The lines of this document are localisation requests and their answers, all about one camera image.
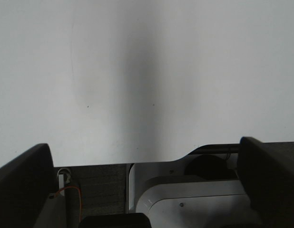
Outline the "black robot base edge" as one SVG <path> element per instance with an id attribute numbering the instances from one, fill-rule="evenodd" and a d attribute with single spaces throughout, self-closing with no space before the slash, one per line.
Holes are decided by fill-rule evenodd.
<path id="1" fill-rule="evenodd" d="M 294 167 L 294 142 L 262 142 L 265 157 L 283 167 Z"/>

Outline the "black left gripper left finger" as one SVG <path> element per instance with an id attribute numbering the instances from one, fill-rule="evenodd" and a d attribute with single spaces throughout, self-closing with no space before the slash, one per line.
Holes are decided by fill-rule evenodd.
<path id="1" fill-rule="evenodd" d="M 0 228 L 32 228 L 55 190 L 49 146 L 37 144 L 0 168 Z"/>

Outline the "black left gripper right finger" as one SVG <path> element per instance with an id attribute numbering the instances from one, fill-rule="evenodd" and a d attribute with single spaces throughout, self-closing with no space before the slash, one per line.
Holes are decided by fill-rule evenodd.
<path id="1" fill-rule="evenodd" d="M 240 140 L 237 173 L 265 228 L 294 228 L 294 167 L 283 167 L 265 157 L 262 142 Z"/>

